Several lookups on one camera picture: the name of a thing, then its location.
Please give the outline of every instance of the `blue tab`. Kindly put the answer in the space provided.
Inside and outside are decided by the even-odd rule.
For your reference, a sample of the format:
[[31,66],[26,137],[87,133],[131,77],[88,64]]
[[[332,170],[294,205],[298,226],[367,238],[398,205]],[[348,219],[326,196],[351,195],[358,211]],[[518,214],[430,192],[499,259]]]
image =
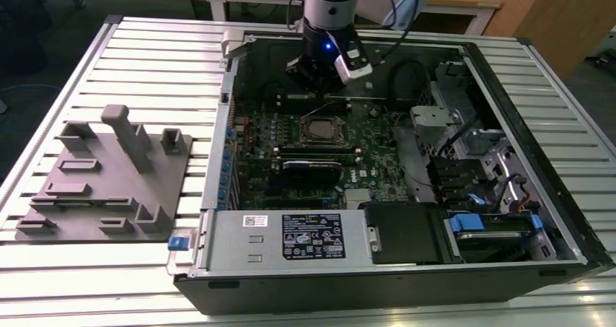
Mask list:
[[454,232],[484,231],[479,214],[458,214],[450,219]]
[[532,226],[535,227],[535,230],[540,230],[543,228],[543,222],[542,222],[542,218],[539,217],[539,215],[532,215],[531,216],[531,221],[532,221]]
[[471,197],[475,203],[478,203],[480,206],[486,206],[486,201],[476,194],[468,193],[467,195]]
[[191,237],[170,237],[167,249],[170,251],[188,251]]

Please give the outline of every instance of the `barcode sticker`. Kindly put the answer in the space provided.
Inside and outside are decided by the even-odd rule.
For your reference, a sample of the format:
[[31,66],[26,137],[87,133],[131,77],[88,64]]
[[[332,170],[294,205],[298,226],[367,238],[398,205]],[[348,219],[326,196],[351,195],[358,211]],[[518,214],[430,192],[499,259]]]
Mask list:
[[479,7],[494,7],[494,8],[499,8],[500,7],[500,4],[494,4],[491,2],[480,2],[478,3],[478,6]]
[[244,227],[267,227],[268,216],[267,215],[244,215]]

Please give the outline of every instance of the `warning label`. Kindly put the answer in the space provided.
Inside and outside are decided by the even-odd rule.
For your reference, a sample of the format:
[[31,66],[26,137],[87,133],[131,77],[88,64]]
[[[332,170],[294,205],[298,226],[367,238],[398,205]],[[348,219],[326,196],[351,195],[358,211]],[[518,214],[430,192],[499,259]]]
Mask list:
[[283,215],[287,260],[346,258],[340,214]]

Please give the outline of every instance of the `metal slatted table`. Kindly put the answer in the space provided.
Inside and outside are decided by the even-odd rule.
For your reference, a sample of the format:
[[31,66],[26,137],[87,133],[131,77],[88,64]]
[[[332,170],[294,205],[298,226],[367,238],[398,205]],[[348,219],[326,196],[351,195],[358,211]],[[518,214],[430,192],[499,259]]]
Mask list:
[[[0,241],[15,239],[51,171],[66,121],[99,121],[108,103],[131,107],[148,131],[179,127],[196,138],[188,162],[178,229],[196,227],[214,117],[224,68],[220,40],[231,27],[284,31],[282,25],[126,17],[106,23],[0,189]],[[395,35],[371,32],[371,35]],[[518,110],[616,260],[616,149],[532,46],[512,38],[412,34],[411,39],[472,41],[480,47]],[[111,131],[100,122],[96,131]],[[616,271],[547,287],[506,303],[294,315],[202,315],[168,273],[166,244],[0,246],[0,325],[123,326],[232,323],[339,326],[612,326]]]

